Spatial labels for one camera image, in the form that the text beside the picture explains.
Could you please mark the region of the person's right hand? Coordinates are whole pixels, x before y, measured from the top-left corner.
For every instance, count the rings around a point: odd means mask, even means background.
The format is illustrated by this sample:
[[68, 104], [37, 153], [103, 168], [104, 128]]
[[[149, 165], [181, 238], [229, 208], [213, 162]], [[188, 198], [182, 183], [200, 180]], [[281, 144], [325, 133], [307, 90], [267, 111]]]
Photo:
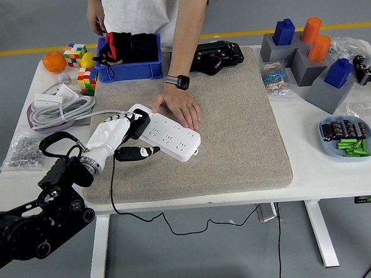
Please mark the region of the person's right hand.
[[102, 7], [93, 7], [87, 9], [87, 20], [91, 30], [99, 35], [103, 36], [106, 33], [106, 27], [104, 25], [104, 11]]

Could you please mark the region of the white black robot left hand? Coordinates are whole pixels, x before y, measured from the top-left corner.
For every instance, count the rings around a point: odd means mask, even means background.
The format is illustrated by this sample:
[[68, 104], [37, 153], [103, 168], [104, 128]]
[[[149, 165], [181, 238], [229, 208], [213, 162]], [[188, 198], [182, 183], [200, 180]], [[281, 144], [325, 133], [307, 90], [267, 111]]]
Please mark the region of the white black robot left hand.
[[91, 164], [99, 170], [104, 168], [108, 157], [130, 138], [137, 140], [150, 124], [148, 113], [141, 109], [120, 113], [100, 123], [87, 142], [87, 152], [81, 155], [84, 164]]

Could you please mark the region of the person's left hand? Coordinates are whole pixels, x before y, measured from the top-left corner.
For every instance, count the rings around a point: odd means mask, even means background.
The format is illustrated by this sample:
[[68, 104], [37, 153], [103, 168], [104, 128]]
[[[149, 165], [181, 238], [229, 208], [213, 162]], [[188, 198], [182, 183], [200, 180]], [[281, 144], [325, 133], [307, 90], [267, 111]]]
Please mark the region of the person's left hand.
[[163, 89], [152, 101], [152, 113], [158, 113], [161, 105], [175, 116], [181, 126], [198, 130], [201, 121], [201, 110], [193, 95], [178, 89], [175, 85], [165, 83]]

